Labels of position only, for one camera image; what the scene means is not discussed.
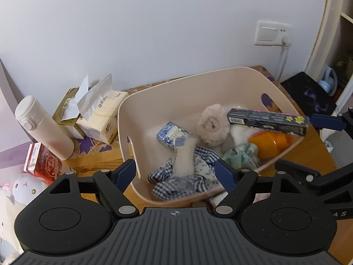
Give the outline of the white wall switch socket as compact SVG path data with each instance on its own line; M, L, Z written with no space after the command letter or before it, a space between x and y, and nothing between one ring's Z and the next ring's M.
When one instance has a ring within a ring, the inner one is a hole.
M255 32L255 45L282 46L291 42L293 26L286 23L258 21Z

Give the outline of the fluffy pink scrunchie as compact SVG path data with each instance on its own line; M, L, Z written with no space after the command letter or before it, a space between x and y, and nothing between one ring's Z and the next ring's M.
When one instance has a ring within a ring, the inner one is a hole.
M230 132L225 108L220 104L206 107L197 121L196 131L202 142L211 148L223 144Z

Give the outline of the clear plastic packet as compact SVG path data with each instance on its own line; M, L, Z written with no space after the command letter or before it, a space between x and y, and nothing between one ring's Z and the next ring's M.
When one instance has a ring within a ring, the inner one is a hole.
M194 150L197 139L193 136L180 136L175 139L175 161L173 174L188 176L194 174Z

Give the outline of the red white milk carton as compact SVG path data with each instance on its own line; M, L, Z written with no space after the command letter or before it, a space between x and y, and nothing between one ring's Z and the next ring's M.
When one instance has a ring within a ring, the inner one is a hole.
M24 173L51 184L62 174L62 162L42 143L31 144L23 168Z

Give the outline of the white bunny plush toy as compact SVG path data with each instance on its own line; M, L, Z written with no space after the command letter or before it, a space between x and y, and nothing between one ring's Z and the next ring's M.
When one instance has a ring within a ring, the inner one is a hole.
M23 250L14 231L14 222L24 207L46 188L43 178L27 173L19 175L9 187L1 187L1 239L19 254Z

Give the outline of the blue white porcelain-pattern box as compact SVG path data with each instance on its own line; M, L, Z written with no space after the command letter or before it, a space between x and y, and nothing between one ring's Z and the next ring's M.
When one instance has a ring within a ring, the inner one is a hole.
M157 133L156 138L167 147L174 148L175 140L179 137L191 136L192 134L184 128L169 121Z

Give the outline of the yellow tissue pack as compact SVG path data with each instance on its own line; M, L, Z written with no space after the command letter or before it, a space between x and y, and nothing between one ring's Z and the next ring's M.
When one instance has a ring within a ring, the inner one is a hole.
M112 75L108 74L78 101L79 128L86 136L110 144L118 132L118 109L128 92L113 90Z

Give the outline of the orange cloth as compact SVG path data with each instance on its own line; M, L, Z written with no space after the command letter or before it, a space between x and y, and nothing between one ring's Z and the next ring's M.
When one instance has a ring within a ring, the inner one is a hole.
M286 133L265 131L248 139L258 148L260 160L273 159L292 145L292 137Z

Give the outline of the blue white checkered cloth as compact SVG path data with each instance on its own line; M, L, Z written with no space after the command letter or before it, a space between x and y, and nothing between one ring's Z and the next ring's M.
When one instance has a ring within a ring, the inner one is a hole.
M148 175L148 182L154 184L152 195L163 201L181 199L198 193L222 190L223 186L215 176L215 162L220 155L205 147L194 150L194 172L178 176L174 171L175 157L169 158L158 170Z

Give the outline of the beige plastic storage bin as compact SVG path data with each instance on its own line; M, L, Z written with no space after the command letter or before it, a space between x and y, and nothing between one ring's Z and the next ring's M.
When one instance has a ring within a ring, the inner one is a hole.
M222 192L216 187L171 201L152 193L151 172L173 156L173 149L158 141L157 133L168 122L190 132L202 145L223 141L232 108L267 111L262 102L269 96L284 114L299 113L283 92L253 68L221 69L175 79L129 95L118 109L118 137L124 160L134 157L134 192L144 201L161 207L187 206Z

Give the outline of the white thermos bottle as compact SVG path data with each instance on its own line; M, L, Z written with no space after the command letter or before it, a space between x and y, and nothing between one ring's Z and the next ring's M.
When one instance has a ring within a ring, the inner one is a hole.
M59 127L38 100L23 98L15 110L16 120L37 142L45 145L61 160L67 160L74 151L74 143Z

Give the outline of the green plaid cloth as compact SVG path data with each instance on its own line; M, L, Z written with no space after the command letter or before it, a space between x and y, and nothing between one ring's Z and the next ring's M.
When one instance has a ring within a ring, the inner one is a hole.
M230 149L222 156L222 159L235 170L256 170L260 163L258 150L255 144L247 143Z

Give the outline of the gold tissue box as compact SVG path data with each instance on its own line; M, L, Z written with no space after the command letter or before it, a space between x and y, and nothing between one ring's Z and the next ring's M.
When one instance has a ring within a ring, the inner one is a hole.
M77 121L80 117L78 102L88 92L88 76L82 81L80 87L71 88L63 97L53 114L53 120L63 132L73 139L84 139L85 133L79 128Z

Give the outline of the long dark printed box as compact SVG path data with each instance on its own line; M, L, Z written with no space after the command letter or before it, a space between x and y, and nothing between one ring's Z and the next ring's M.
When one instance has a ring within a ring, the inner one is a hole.
M297 136L305 136L309 124L309 119L302 115L236 108L232 108L227 113L227 118L232 125L252 127L263 131L281 132Z

